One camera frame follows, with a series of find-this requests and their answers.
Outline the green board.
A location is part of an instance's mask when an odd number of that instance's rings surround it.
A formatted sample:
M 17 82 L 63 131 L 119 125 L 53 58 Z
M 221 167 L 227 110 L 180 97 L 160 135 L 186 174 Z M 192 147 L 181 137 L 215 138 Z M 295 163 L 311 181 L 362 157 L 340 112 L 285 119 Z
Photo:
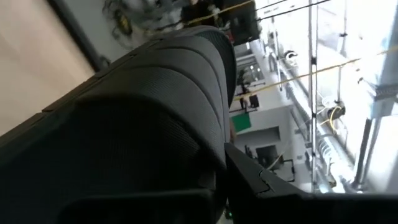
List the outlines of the green board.
M 249 129 L 251 124 L 251 119 L 248 113 L 238 114 L 233 116 L 232 122 L 234 124 L 234 128 L 236 132 L 243 131 L 245 129 Z

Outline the black slide sandal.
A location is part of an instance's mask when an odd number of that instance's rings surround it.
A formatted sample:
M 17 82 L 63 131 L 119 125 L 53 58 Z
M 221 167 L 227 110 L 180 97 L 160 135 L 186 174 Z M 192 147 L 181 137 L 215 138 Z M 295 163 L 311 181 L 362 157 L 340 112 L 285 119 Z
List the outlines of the black slide sandal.
M 0 136 L 0 224 L 161 224 L 167 192 L 226 204 L 236 59 L 211 26 L 118 59 Z

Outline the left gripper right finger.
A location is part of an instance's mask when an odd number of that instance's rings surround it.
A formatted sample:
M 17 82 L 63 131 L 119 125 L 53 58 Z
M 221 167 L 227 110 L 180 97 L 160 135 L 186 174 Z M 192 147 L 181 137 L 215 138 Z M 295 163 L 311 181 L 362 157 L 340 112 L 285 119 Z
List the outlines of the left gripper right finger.
M 224 145 L 234 224 L 398 224 L 398 196 L 311 194 Z

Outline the black metal table frame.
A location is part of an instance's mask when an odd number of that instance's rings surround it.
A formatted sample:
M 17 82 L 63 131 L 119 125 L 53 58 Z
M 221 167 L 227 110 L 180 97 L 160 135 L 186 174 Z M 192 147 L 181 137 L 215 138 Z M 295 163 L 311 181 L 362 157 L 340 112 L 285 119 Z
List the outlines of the black metal table frame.
M 75 16 L 72 14 L 70 8 L 66 5 L 65 0 L 45 0 L 56 16 L 60 19 L 60 22 L 66 28 L 72 40 L 76 43 L 76 46 L 83 54 L 91 68 L 98 72 L 102 69 L 107 68 L 109 65 L 106 64 L 100 57 L 99 53 L 94 48 L 93 44 L 89 41 L 85 32 L 79 25 Z

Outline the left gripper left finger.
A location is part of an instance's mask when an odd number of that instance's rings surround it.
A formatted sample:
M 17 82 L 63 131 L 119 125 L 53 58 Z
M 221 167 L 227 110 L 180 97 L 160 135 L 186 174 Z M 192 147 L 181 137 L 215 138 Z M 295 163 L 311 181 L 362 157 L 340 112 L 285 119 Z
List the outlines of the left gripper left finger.
M 167 192 L 161 197 L 161 224 L 215 224 L 215 194 L 195 189 Z

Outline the green potted plant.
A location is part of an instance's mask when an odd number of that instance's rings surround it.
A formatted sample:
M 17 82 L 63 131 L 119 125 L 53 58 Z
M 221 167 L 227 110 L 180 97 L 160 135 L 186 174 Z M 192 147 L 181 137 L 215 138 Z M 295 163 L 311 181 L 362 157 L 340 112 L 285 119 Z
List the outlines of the green potted plant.
M 149 37 L 182 28 L 180 13 L 190 0 L 104 0 L 102 14 L 113 38 L 133 49 Z

